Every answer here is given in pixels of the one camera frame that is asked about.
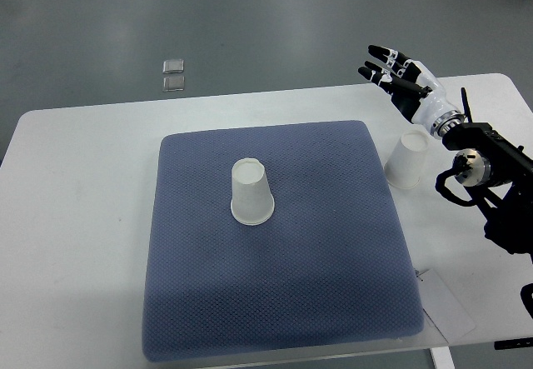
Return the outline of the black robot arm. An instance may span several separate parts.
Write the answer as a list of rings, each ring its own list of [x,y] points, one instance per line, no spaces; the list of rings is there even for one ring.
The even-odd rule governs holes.
[[[532,254],[532,159],[487,122],[474,122],[465,89],[466,121],[442,136],[456,153],[451,168],[436,178],[436,190],[461,207],[479,208],[485,238],[510,254]]]

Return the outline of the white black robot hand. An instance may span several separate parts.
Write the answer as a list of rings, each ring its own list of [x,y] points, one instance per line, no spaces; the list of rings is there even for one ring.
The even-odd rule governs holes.
[[[388,47],[370,45],[368,52],[381,63],[366,61],[358,73],[388,94],[408,122],[440,139],[465,121],[465,115],[448,101],[444,86],[422,62]]]

